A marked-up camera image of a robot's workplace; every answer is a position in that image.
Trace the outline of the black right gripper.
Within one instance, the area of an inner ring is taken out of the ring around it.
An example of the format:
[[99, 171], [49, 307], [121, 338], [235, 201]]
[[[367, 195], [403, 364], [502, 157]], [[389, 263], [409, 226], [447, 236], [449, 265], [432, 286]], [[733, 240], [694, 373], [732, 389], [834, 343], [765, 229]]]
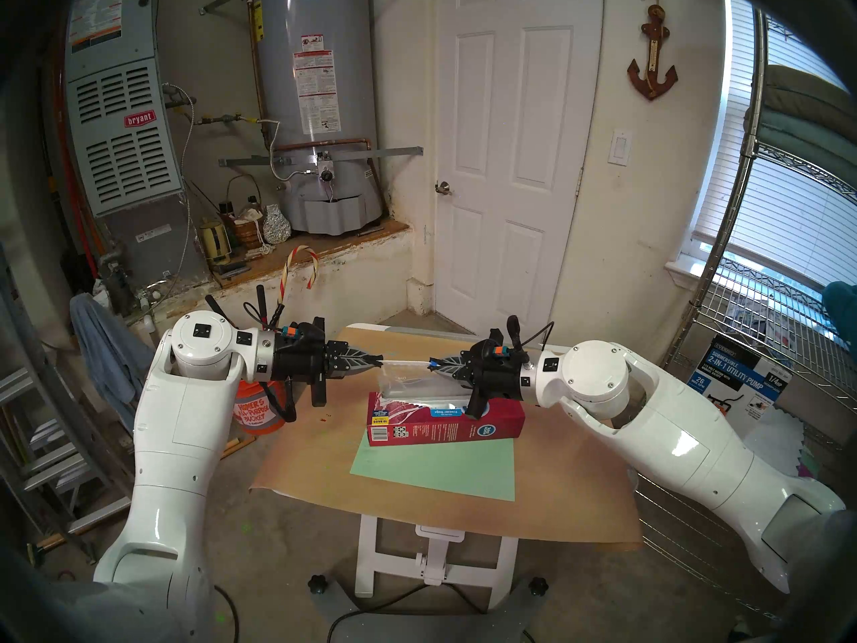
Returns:
[[471, 395], [465, 408], [469, 418], [481, 418], [492, 399], [523, 401], [521, 369], [526, 365], [526, 350], [519, 339], [509, 348], [502, 339], [485, 339], [462, 355], [431, 358], [430, 371], [464, 381]]

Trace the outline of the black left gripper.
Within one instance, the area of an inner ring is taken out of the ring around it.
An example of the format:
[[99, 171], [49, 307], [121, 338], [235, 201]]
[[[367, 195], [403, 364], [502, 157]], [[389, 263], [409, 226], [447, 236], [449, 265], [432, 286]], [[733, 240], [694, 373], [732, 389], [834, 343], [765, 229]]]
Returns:
[[326, 380], [341, 380], [379, 368], [383, 355], [372, 355], [346, 341], [326, 340], [326, 323], [315, 317], [312, 323], [291, 323], [275, 337], [273, 381], [282, 382], [285, 407], [295, 407], [294, 382], [309, 385], [311, 403], [327, 403]]

